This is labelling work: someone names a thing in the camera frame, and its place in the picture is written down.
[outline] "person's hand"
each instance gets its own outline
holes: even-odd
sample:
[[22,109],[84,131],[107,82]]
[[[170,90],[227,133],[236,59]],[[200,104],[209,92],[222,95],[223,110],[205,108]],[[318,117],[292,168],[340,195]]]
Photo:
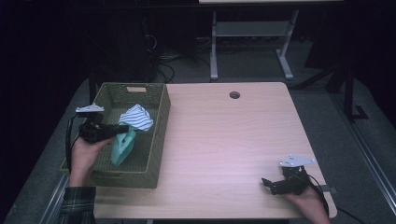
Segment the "person's hand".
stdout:
[[87,143],[81,137],[76,140],[72,148],[72,172],[69,187],[89,186],[90,175],[100,150],[112,140],[113,138],[109,138],[94,144]]
[[294,203],[299,211],[314,224],[331,223],[319,195],[310,187],[300,195],[284,194],[287,200]]

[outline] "green basket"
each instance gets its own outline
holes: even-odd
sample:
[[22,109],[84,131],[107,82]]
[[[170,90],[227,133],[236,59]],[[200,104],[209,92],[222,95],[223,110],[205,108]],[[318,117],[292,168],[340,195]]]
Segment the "green basket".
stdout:
[[[117,123],[122,113],[139,104],[149,112],[154,124],[149,131],[137,133],[132,152],[120,166],[111,163],[111,146],[104,147],[92,172],[91,182],[102,187],[157,188],[171,105],[166,86],[105,82],[94,102],[105,108],[103,123]],[[61,170],[68,173],[66,161]]]

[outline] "plaid sleeve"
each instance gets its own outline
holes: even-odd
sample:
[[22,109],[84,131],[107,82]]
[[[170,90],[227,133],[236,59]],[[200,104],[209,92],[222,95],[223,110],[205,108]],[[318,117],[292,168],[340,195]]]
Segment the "plaid sleeve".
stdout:
[[96,187],[66,188],[59,224],[92,224]]

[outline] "white cloth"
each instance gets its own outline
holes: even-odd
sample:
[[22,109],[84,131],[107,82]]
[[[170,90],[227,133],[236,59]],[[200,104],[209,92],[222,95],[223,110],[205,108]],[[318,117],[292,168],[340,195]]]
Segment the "white cloth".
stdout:
[[134,105],[126,113],[121,114],[120,122],[128,123],[142,131],[148,131],[153,124],[153,120],[149,117],[149,112],[141,105]]

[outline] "metal stand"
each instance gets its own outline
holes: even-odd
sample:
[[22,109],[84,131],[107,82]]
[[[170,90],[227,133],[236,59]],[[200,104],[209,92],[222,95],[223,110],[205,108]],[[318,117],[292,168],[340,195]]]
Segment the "metal stand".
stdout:
[[212,50],[210,52],[210,79],[217,80],[219,78],[216,57],[217,36],[285,36],[285,43],[282,49],[276,50],[276,55],[282,66],[285,78],[293,79],[293,74],[285,56],[298,13],[299,10],[294,10],[289,21],[217,21],[216,11],[214,11]]
[[308,80],[296,85],[289,87],[289,90],[302,90],[305,87],[313,84],[314,82],[324,78],[328,75],[332,74],[331,79],[326,85],[326,90],[329,93],[337,93],[340,91],[342,85],[345,83],[345,92],[344,92],[344,112],[348,119],[351,122],[354,122],[355,119],[368,119],[368,116],[364,112],[363,108],[359,105],[356,105],[355,108],[358,111],[358,114],[353,114],[352,112],[352,104],[353,104],[353,72],[351,66],[345,66],[342,63],[336,63],[329,67],[328,69],[314,75]]

